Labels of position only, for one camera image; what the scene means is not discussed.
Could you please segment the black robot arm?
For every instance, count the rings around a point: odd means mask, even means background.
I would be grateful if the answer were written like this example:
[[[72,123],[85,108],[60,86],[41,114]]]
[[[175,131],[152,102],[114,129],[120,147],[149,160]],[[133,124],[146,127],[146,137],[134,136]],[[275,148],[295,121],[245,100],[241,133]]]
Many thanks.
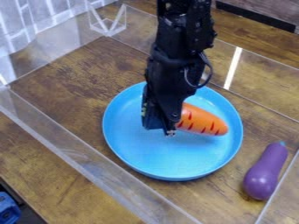
[[[204,50],[213,47],[211,0],[156,0],[157,30],[144,70],[141,124],[175,134],[183,102],[209,80]]]

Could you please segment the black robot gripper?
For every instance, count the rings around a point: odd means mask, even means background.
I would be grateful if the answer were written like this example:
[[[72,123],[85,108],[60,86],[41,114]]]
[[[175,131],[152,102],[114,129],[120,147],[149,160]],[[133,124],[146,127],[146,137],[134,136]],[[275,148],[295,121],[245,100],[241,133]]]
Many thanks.
[[[183,101],[208,84],[212,75],[213,68],[204,52],[172,58],[153,45],[141,100],[141,123],[146,130],[163,129],[168,137],[175,135]]]

